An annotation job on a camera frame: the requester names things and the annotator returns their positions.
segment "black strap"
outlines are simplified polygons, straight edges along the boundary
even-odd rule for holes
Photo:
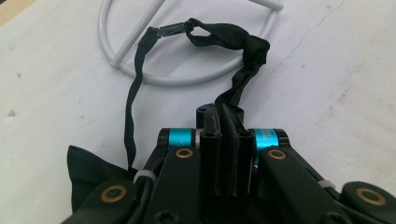
[[[208,31],[210,35],[192,35],[191,31],[195,26],[199,26]],[[125,111],[124,144],[127,151],[129,169],[132,169],[132,163],[134,162],[134,156],[136,154],[134,120],[132,118],[131,106],[142,84],[142,69],[146,54],[152,49],[161,36],[180,34],[184,31],[192,44],[197,47],[219,45],[226,49],[243,50],[244,67],[233,76],[233,86],[216,99],[216,106],[221,106],[223,104],[238,105],[244,88],[250,79],[259,72],[260,67],[266,63],[267,51],[270,48],[268,41],[250,35],[247,31],[236,25],[227,23],[204,24],[196,19],[189,19],[184,23],[174,24],[160,29],[148,28],[139,42],[134,57],[136,78],[129,90]]]
[[[219,23],[203,24],[196,19],[189,19],[194,26],[199,26],[210,33],[209,36],[197,36],[191,34],[191,29],[186,31],[189,40],[197,47],[219,45],[226,49],[242,49],[244,67],[233,76],[233,86],[221,94],[215,101],[215,105],[238,105],[242,91],[260,69],[266,63],[267,52],[270,48],[268,41],[257,36],[250,35],[239,26]]]
[[[149,27],[139,42],[137,47],[136,55],[134,56],[134,69],[136,71],[136,77],[131,85],[128,92],[128,98],[126,101],[125,109],[125,133],[124,133],[124,145],[128,157],[128,170],[132,171],[132,163],[136,155],[136,144],[134,142],[134,119],[132,118],[132,103],[134,98],[139,91],[143,81],[143,63],[146,58],[146,54],[152,49],[158,40],[157,29]]]

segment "white surface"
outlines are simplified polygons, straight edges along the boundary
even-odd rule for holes
[[[194,17],[258,35],[268,12],[249,1],[195,2],[168,0],[150,24]],[[149,2],[115,3],[108,33],[117,49]],[[123,112],[132,80],[111,68],[99,47],[100,4],[37,0],[0,27],[0,223],[58,223],[71,214],[69,145],[126,167]],[[396,2],[284,4],[268,63],[240,104],[246,127],[284,129],[339,190],[361,180],[396,195]],[[187,76],[239,53],[169,37],[150,53],[145,70]],[[195,108],[227,90],[231,76],[183,88],[143,85],[133,109],[134,166],[144,164],[162,127],[193,127]]]

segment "black plastic part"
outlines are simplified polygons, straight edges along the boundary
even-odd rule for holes
[[[197,129],[203,129],[199,137],[203,196],[220,195],[221,133],[219,114],[214,105],[202,105],[197,108],[196,127]]]
[[[110,187],[123,186],[125,194],[115,202],[105,202],[102,194]],[[117,197],[120,192],[117,189],[109,191],[108,197]],[[134,183],[129,180],[111,180],[97,187],[85,200],[82,206],[63,224],[111,224],[125,223],[135,206],[137,190]]]
[[[150,170],[154,162],[165,158],[169,144],[169,132],[170,129],[161,129],[160,133],[158,134],[157,146],[151,152],[144,170]]]
[[[340,217],[339,223],[351,223],[341,206],[294,156],[296,154],[291,147],[269,147],[259,156],[259,174],[274,200],[282,204],[279,208],[283,216],[297,219],[294,223],[318,224],[331,213]]]
[[[180,158],[182,149],[191,151]],[[171,147],[148,204],[144,223],[152,224],[164,211],[180,218],[180,223],[200,223],[200,166],[201,155],[194,147]]]
[[[396,223],[396,198],[385,190],[364,182],[344,185],[341,202],[384,223]]]
[[[255,138],[240,119],[243,110],[237,106],[222,105],[220,179],[226,195],[249,193],[251,167],[255,153]]]

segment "metal grommet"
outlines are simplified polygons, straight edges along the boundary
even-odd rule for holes
[[[283,160],[286,158],[286,153],[278,149],[271,149],[268,151],[268,156],[276,160]]]
[[[194,154],[194,153],[189,148],[181,148],[178,151],[176,151],[176,156],[181,159],[187,159],[187,158],[191,157],[192,154]]]
[[[105,203],[115,203],[121,200],[126,194],[126,188],[123,185],[114,185],[108,187],[102,192],[101,198]]]
[[[358,194],[359,198],[361,198],[365,202],[373,205],[383,206],[387,204],[387,200],[385,199],[385,197],[373,189],[358,188],[356,189],[356,194]]]

